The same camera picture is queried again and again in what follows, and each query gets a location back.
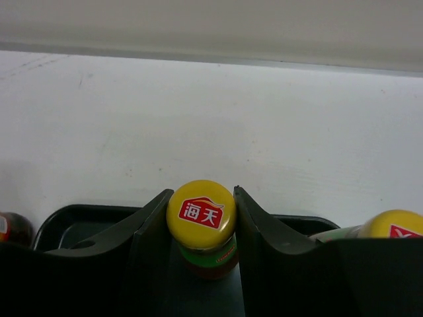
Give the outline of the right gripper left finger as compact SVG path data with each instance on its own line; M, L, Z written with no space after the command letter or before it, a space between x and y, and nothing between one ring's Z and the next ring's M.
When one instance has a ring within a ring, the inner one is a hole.
M171 247L165 190L70 248L1 244L2 316L151 316L163 299Z

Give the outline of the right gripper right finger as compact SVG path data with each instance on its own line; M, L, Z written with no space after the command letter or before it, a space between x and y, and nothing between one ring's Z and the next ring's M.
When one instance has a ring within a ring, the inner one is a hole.
M236 239L247 316L421 316L422 240L317 243L242 188Z

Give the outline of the yellow cap sauce bottle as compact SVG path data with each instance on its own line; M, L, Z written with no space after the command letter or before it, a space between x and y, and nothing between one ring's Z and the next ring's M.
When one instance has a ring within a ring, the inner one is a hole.
M194 180L181 186L168 202L166 220L192 273L216 280L237 265L237 206L223 185Z
M320 242L344 238L422 238L422 215L394 209L384 211L366 223L311 235Z

